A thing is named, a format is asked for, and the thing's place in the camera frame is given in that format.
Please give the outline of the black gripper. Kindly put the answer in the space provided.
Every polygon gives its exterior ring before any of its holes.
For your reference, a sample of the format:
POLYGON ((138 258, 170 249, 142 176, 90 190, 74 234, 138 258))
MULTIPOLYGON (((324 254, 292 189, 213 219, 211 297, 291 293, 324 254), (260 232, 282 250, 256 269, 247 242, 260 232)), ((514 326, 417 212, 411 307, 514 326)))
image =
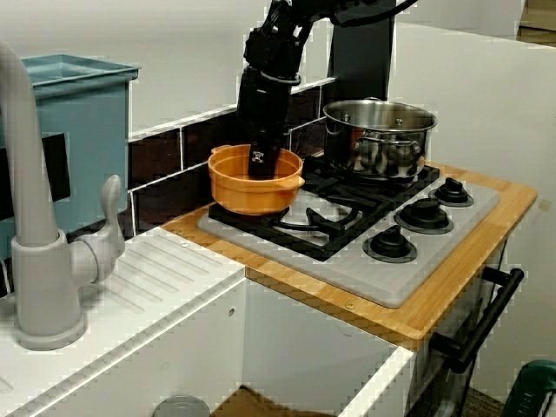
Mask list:
POLYGON ((249 143, 248 175, 252 179, 275 177, 284 143, 291 89, 300 76, 275 78, 248 65, 242 72, 236 115, 238 138, 249 143))

